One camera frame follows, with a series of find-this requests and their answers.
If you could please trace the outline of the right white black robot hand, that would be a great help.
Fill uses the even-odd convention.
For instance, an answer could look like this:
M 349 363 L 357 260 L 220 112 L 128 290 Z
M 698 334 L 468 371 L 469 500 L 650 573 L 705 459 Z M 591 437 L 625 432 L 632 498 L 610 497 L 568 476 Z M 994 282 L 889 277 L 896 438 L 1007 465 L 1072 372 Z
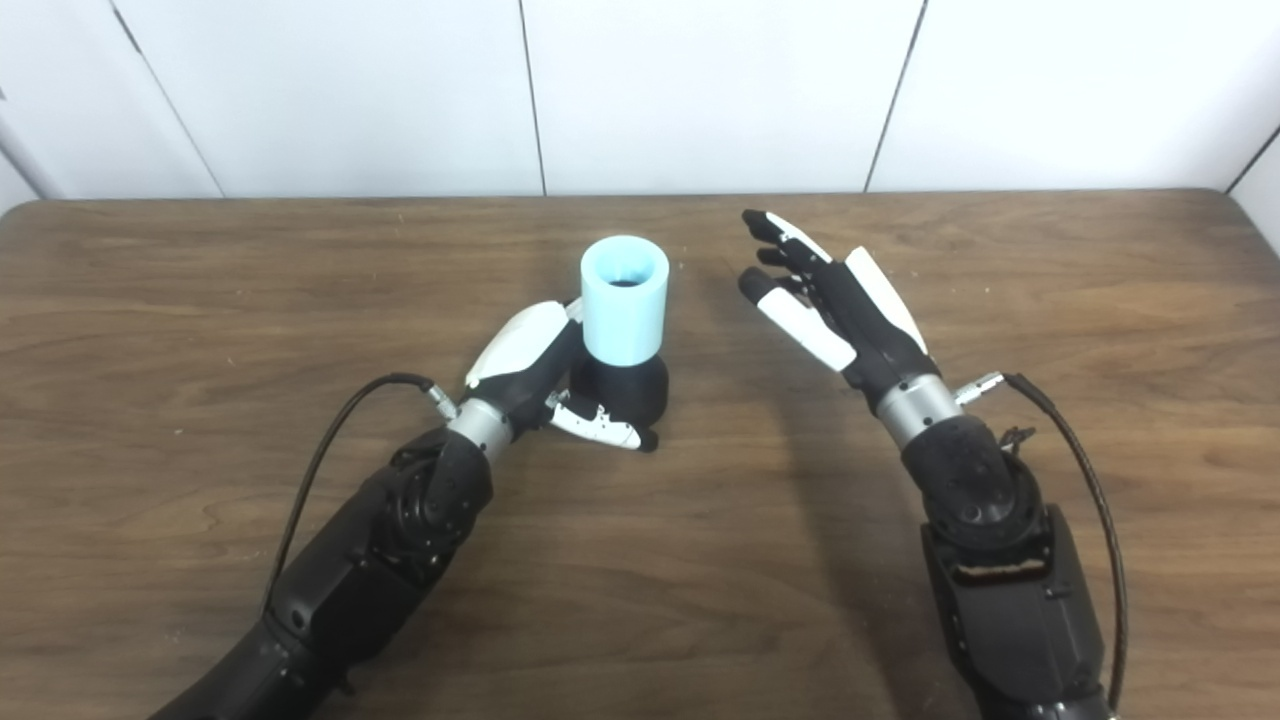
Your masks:
M 859 391 L 870 410 L 941 370 L 896 290 L 864 249 L 835 260 L 774 213 L 741 214 L 764 246 L 739 277 L 741 295 L 786 336 Z

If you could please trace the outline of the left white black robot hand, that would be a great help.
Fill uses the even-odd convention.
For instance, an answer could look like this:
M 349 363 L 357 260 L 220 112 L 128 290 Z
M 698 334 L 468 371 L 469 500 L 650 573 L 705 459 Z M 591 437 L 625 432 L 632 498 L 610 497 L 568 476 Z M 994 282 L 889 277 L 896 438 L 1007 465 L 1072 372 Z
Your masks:
M 582 391 L 561 388 L 584 354 L 581 299 L 544 301 L 516 313 L 466 374 L 463 402 L 449 430 L 489 462 L 522 434 L 547 425 L 599 445 L 655 451 L 654 430 L 621 421 Z

